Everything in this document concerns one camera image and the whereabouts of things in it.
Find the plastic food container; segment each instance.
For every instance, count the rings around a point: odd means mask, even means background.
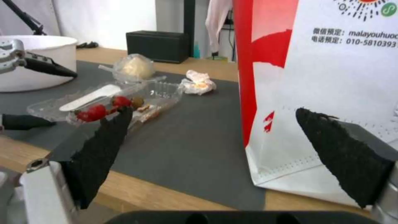
[[[50,57],[54,62],[76,71],[76,39],[58,36],[16,35],[0,36],[0,43],[13,39],[21,40],[25,51]],[[48,88],[71,79],[71,77],[49,75],[17,67],[12,72],[0,75],[0,92],[19,92]]]
[[[104,83],[98,87],[90,88],[84,92],[66,95],[59,99],[50,99],[28,106],[29,114],[50,121],[67,121],[73,125],[80,125],[85,121],[78,119],[76,111],[88,111],[89,108],[102,104],[107,110],[112,109],[113,96],[136,96],[144,99],[144,107],[140,111],[134,111],[132,123],[145,122],[155,117],[162,111],[177,103],[182,96],[182,89],[178,84],[144,82],[137,84],[125,84],[122,82]]]

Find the crumpled plastic wrap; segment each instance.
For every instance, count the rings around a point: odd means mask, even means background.
[[[210,80],[207,73],[199,73],[193,70],[187,71],[187,78],[181,81],[181,85],[184,86],[184,92],[187,94],[198,94],[210,92],[217,88],[217,85]]]
[[[131,54],[113,65],[119,73],[113,77],[119,81],[139,81],[150,79],[155,73],[153,61],[140,54]]]

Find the phone number text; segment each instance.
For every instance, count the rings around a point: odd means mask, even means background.
[[[385,40],[361,40],[355,38],[349,38],[345,41],[346,44],[351,45],[363,45],[363,46],[374,46],[374,47],[398,47],[396,41],[385,41]]]

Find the red cherry tomato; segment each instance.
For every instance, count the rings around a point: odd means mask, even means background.
[[[85,121],[85,122],[91,122],[91,121],[92,121],[92,120],[88,117],[88,113],[85,112],[85,111],[79,111],[79,110],[77,110],[77,111],[75,111],[74,113],[75,113],[77,119],[79,119],[79,120],[82,120],[82,121]]]
[[[115,107],[131,106],[131,101],[127,99],[125,96],[113,96],[112,106]]]
[[[107,112],[105,106],[99,104],[89,107],[87,114],[89,119],[91,119],[92,121],[96,121],[106,117]]]

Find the paper bag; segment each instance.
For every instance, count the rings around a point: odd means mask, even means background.
[[[356,205],[295,110],[398,146],[398,0],[234,0],[244,144],[255,185]]]

